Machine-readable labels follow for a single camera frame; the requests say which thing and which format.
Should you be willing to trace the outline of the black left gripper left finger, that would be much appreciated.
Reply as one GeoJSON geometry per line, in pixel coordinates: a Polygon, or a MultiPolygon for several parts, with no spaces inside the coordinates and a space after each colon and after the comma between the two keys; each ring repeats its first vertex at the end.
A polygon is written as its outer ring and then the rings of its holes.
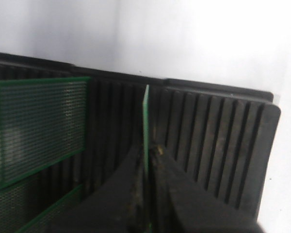
{"type": "Polygon", "coordinates": [[[142,148],[134,145],[113,175],[79,205],[48,226],[50,233],[143,233],[142,148]]]}

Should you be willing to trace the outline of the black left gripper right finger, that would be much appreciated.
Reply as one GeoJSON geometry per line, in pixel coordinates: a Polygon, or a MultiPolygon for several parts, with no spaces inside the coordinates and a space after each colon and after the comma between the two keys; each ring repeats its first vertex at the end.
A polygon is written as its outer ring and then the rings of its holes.
{"type": "Polygon", "coordinates": [[[250,215],[216,199],[161,145],[149,150],[152,224],[155,233],[261,233],[250,215]]]}

